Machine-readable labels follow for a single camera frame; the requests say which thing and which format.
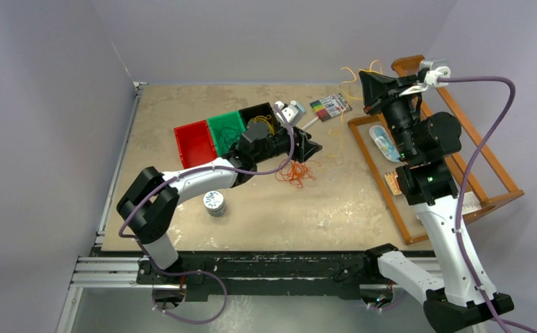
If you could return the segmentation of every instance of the plastic bin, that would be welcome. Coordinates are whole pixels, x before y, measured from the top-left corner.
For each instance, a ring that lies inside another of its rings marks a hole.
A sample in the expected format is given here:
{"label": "plastic bin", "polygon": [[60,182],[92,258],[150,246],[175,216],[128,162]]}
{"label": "plastic bin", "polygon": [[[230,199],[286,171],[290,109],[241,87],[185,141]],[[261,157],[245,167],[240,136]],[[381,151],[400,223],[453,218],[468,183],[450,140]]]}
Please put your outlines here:
{"label": "plastic bin", "polygon": [[240,117],[242,118],[242,121],[244,122],[244,126],[247,126],[248,122],[254,117],[271,116],[271,125],[275,129],[275,132],[281,129],[281,123],[277,120],[277,117],[275,117],[275,112],[273,108],[271,107],[270,103],[250,106],[249,108],[242,109],[239,112],[240,112]]}
{"label": "plastic bin", "polygon": [[175,137],[184,168],[196,167],[217,158],[210,129],[205,120],[175,128]]}
{"label": "plastic bin", "polygon": [[207,119],[207,124],[210,127],[218,156],[227,153],[232,144],[240,138],[240,134],[245,131],[244,123],[238,111],[211,117]]}

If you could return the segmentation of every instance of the table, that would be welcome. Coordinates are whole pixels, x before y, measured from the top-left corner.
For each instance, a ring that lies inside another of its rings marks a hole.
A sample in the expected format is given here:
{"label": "table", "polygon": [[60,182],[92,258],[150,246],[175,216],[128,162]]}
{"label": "table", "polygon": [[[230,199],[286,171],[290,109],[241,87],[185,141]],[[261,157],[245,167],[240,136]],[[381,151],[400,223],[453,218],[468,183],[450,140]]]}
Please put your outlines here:
{"label": "table", "polygon": [[[301,102],[308,113],[299,127],[312,120],[309,102],[339,92],[337,85],[148,85],[139,103],[113,196],[113,207],[144,168],[183,169],[173,129],[208,117],[277,100]],[[312,140],[323,145],[310,163],[315,181],[298,189],[274,176],[255,176],[246,184],[223,189],[226,213],[210,216],[201,198],[177,207],[169,234],[178,250],[365,250],[392,243],[401,249],[428,250],[429,242],[406,246],[388,207],[359,152],[347,120],[354,110],[313,125]],[[276,157],[258,166],[275,168]],[[122,224],[117,212],[107,222],[104,251],[138,250],[133,240],[117,236]]]}

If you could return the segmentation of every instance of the robotic arm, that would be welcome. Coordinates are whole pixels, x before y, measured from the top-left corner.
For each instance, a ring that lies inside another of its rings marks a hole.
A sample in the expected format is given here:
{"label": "robotic arm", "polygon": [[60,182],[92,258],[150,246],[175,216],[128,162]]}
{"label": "robotic arm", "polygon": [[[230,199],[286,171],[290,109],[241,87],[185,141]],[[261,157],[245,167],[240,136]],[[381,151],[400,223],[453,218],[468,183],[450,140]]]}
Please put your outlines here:
{"label": "robotic arm", "polygon": [[[456,332],[492,317],[480,289],[498,314],[511,311],[513,302],[509,295],[498,293],[489,280],[465,224],[461,221],[460,229],[454,229],[459,193],[444,158],[461,150],[461,125],[446,112],[420,118],[422,92],[446,85],[438,81],[442,77],[450,77],[445,60],[424,60],[416,75],[401,78],[360,73],[364,111],[369,115],[382,113],[385,119],[405,163],[396,169],[399,187],[426,228],[443,279],[419,268],[396,250],[379,253],[375,270],[423,304],[437,332]],[[457,232],[462,235],[481,288],[464,261]]]}
{"label": "robotic arm", "polygon": [[[310,141],[310,134],[296,127],[293,127],[292,131],[292,160],[305,162],[322,149],[322,146]],[[119,201],[117,211],[127,219],[139,202],[156,187],[176,178],[172,186],[166,186],[154,200],[146,202],[128,226],[160,268],[168,272],[180,270],[180,263],[173,267],[179,256],[167,234],[176,206],[208,191],[242,185],[253,175],[237,173],[235,169],[256,171],[258,163],[287,153],[290,149],[291,136],[285,128],[271,135],[266,124],[249,123],[239,141],[234,143],[226,154],[210,163],[163,173],[153,166],[145,168]],[[207,171],[195,170],[205,167]]]}

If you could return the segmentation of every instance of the gray floor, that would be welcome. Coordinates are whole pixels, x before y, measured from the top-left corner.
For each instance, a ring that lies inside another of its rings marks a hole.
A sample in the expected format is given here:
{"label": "gray floor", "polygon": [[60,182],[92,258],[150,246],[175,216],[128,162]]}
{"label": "gray floor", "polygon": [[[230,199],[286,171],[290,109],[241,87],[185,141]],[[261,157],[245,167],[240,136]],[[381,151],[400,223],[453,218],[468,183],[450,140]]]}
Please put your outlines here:
{"label": "gray floor", "polygon": [[[407,296],[396,308],[378,314],[362,301],[336,297],[230,296],[225,313],[207,325],[190,325],[152,311],[146,289],[85,289],[74,333],[136,332],[432,332],[422,307]],[[209,318],[222,297],[185,303],[176,310],[192,319]]]}

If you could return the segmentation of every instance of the round container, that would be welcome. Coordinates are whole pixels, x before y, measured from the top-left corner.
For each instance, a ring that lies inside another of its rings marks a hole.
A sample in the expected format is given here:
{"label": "round container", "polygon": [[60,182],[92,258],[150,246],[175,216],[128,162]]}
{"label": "round container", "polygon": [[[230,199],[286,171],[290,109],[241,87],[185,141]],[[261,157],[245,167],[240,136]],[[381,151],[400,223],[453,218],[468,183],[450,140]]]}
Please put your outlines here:
{"label": "round container", "polygon": [[218,191],[209,191],[203,196],[203,205],[211,216],[222,216],[225,212],[223,194]]}

